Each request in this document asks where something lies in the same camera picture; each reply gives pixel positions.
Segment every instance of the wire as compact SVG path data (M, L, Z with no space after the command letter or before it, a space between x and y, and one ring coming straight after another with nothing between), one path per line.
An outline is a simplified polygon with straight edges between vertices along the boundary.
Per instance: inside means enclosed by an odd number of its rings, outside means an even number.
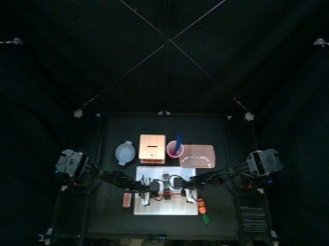
M231 172L223 172L223 173L215 173L207 180L205 180L205 185L208 185L211 179L216 176L224 175L224 174L231 174Z

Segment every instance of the table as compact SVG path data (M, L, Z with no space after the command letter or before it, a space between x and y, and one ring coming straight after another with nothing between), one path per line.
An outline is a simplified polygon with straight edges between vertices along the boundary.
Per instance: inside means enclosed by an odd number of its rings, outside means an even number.
M80 122L72 148L85 149L108 171L121 170L132 177L141 164L138 155L126 166L120 166L116 148L126 140L140 148L140 137L165 135L168 142L183 135L185 144L215 146L216 169L197 169L197 174L247 161L257 149L252 122L244 115L157 115L112 113ZM166 160L168 166L180 166L178 160ZM88 200L82 232L86 238L136 237L165 235L172 239L237 240L240 227L235 195L221 187L199 190L205 198L212 218L207 225L200 215L134 215L134 206L122 207L124 190L101 183Z

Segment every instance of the cardboard box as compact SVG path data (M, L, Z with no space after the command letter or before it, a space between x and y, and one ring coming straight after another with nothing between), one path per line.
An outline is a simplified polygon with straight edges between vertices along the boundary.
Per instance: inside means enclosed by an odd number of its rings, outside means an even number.
M141 163L164 164L166 159L166 136L141 135L140 142Z

